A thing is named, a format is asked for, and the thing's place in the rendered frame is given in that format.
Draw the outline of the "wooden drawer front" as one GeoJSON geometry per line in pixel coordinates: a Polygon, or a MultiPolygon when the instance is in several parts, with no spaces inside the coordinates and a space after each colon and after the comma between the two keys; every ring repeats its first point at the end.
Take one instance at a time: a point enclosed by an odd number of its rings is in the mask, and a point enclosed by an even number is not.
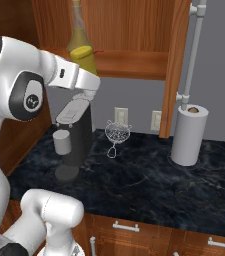
{"type": "Polygon", "coordinates": [[[167,256],[171,228],[94,214],[86,214],[85,222],[88,237],[96,238],[97,256],[167,256]],[[115,229],[116,220],[126,226],[138,224],[140,232],[115,229]]]}
{"type": "Polygon", "coordinates": [[[225,243],[225,237],[174,229],[167,256],[225,256],[225,248],[210,246],[208,238],[225,243]]]}

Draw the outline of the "black coffee machine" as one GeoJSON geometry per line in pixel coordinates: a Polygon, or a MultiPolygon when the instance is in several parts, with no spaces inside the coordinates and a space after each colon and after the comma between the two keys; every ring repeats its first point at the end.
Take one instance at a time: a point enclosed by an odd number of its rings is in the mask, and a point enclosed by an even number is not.
{"type": "Polygon", "coordinates": [[[62,156],[62,164],[55,176],[61,182],[74,180],[84,164],[92,146],[91,107],[88,100],[70,101],[56,117],[56,131],[68,130],[71,152],[62,156]]]}

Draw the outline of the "white cup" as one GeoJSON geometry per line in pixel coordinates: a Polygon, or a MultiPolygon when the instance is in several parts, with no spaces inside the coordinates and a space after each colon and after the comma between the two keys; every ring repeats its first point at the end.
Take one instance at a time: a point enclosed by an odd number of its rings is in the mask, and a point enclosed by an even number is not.
{"type": "Polygon", "coordinates": [[[58,155],[67,155],[71,152],[70,133],[68,130],[57,130],[53,133],[55,151],[58,155]]]}

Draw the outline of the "wooden wall cabinet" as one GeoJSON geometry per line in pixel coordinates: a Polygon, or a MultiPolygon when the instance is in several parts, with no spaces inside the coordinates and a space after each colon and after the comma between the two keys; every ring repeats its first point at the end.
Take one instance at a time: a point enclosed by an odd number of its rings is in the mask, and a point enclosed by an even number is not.
{"type": "MultiPolygon", "coordinates": [[[[31,0],[40,48],[67,58],[72,0],[31,0]]],[[[81,0],[87,37],[103,77],[163,80],[174,0],[81,0]]]]}

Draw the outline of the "wooden cabinet door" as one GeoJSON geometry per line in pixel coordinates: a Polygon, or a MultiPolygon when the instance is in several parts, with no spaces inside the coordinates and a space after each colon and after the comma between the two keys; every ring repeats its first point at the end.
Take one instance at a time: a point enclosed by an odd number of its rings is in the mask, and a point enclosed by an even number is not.
{"type": "Polygon", "coordinates": [[[160,122],[160,138],[168,138],[170,136],[174,106],[176,103],[176,93],[180,84],[184,59],[191,3],[192,0],[174,0],[162,117],[160,122]]]}
{"type": "MultiPolygon", "coordinates": [[[[39,40],[31,0],[0,0],[0,36],[36,47],[39,40]]],[[[6,119],[0,131],[0,168],[10,175],[51,126],[47,94],[38,117],[30,122],[6,119]]]]}

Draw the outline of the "oil and vinegar bottle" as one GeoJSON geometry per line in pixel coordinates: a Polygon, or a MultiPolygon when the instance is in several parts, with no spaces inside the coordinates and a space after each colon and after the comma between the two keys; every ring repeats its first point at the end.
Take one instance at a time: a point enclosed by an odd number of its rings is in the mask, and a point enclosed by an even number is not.
{"type": "Polygon", "coordinates": [[[89,41],[84,21],[82,18],[82,5],[81,0],[72,0],[72,13],[73,13],[73,30],[70,42],[67,46],[67,50],[72,50],[82,46],[92,46],[89,41]]]}

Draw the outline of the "white paper towel roll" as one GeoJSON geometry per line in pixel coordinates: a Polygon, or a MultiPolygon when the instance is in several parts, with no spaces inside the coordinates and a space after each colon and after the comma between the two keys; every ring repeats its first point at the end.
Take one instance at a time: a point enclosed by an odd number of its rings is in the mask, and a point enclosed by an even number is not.
{"type": "Polygon", "coordinates": [[[199,105],[178,107],[171,159],[181,166],[197,163],[209,111],[199,105]]]}

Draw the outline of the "white wall outlet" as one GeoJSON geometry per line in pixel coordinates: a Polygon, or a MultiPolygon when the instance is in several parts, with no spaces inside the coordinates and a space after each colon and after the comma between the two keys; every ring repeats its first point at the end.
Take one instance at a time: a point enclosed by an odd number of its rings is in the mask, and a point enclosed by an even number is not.
{"type": "Polygon", "coordinates": [[[152,117],[151,117],[151,129],[153,131],[159,131],[160,130],[160,123],[161,123],[161,111],[153,111],[152,117]]]}
{"type": "Polygon", "coordinates": [[[128,109],[127,108],[115,108],[115,121],[124,125],[128,124],[128,109]]]}

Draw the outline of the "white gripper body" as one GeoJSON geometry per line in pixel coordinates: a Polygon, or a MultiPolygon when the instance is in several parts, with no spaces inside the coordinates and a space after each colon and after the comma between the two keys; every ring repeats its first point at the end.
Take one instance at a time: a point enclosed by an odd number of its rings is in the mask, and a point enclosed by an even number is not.
{"type": "Polygon", "coordinates": [[[98,76],[82,68],[79,69],[75,84],[76,89],[81,89],[90,100],[94,98],[101,84],[98,76]]]}

